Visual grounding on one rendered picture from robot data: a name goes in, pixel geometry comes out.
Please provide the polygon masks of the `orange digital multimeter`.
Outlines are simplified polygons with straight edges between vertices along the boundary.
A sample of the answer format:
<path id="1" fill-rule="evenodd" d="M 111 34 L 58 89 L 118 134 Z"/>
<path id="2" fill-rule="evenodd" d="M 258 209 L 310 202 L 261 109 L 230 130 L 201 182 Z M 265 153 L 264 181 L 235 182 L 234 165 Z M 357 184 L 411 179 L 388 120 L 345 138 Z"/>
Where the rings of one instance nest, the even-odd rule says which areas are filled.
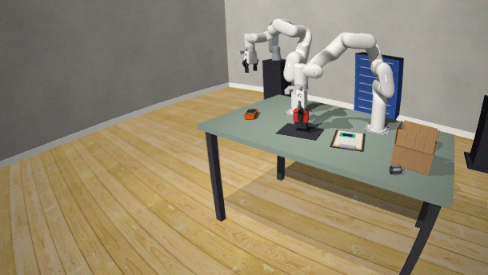
<path id="1" fill-rule="evenodd" d="M 246 120 L 254 120 L 258 114 L 257 109 L 248 109 L 246 113 L 244 114 L 244 118 Z"/>

